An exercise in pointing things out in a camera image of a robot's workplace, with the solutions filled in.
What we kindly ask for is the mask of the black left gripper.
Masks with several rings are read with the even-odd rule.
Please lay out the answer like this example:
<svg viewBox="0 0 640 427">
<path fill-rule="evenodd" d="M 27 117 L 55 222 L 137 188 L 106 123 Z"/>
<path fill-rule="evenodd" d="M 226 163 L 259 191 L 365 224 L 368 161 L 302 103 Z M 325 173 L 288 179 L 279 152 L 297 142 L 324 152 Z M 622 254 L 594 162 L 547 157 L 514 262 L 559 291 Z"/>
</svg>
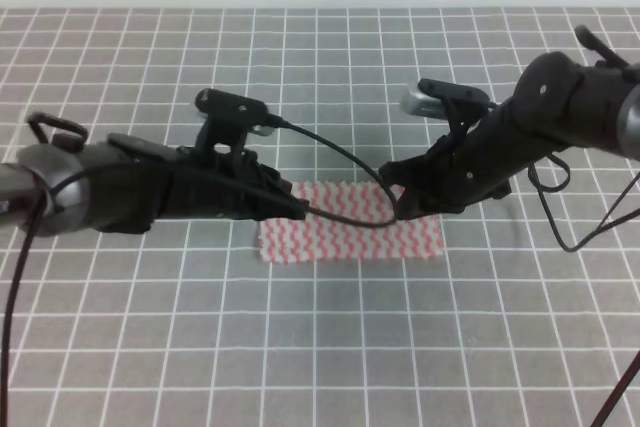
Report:
<svg viewBox="0 0 640 427">
<path fill-rule="evenodd" d="M 306 217 L 308 202 L 293 197 L 292 184 L 278 170 L 261 164 L 252 150 L 242 152 L 238 165 L 229 153 L 214 151 L 206 159 L 195 148 L 185 146 L 177 149 L 177 158 L 182 166 L 169 174 L 159 219 L 218 217 L 260 222 Z M 262 194 L 248 195 L 237 186 L 209 180 L 209 174 L 260 188 Z"/>
</svg>

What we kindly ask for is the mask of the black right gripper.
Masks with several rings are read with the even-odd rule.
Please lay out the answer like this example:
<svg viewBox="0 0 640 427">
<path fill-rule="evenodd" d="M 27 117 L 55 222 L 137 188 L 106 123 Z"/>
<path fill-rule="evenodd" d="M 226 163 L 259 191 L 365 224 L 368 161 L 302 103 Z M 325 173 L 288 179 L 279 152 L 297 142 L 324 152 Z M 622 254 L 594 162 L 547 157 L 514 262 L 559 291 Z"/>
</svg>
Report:
<svg viewBox="0 0 640 427">
<path fill-rule="evenodd" d="M 379 169 L 386 184 L 404 189 L 395 207 L 401 221 L 500 200 L 512 193 L 514 174 L 515 124 L 502 116 L 487 116 L 462 139 L 443 136 L 421 156 Z"/>
</svg>

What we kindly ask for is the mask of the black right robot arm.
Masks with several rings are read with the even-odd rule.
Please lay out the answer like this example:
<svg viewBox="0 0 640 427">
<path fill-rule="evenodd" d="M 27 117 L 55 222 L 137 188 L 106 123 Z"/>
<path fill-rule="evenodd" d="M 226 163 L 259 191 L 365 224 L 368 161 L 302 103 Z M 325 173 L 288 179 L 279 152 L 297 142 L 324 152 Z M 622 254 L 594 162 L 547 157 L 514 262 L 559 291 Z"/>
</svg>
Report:
<svg viewBox="0 0 640 427">
<path fill-rule="evenodd" d="M 403 189 L 398 219 L 459 214 L 502 199 L 513 176 L 570 147 L 638 159 L 639 67 L 587 27 L 574 32 L 600 55 L 595 65 L 582 66 L 559 51 L 544 53 L 500 104 L 479 88 L 426 78 L 406 92 L 403 112 L 445 120 L 449 132 L 426 153 L 380 168 L 386 184 Z"/>
</svg>

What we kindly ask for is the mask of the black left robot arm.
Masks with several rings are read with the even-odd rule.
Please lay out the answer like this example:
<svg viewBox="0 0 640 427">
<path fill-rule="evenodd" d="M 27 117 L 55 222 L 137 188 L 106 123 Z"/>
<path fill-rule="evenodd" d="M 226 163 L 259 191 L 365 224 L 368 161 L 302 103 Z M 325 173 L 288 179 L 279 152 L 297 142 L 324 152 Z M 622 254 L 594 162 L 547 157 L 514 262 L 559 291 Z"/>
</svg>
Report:
<svg viewBox="0 0 640 427">
<path fill-rule="evenodd" d="M 99 143 L 85 127 L 28 116 L 36 144 L 1 166 L 1 222 L 27 230 L 43 205 L 39 237 L 82 230 L 142 235 L 158 220 L 302 220 L 307 202 L 243 145 L 169 146 L 123 133 Z"/>
</svg>

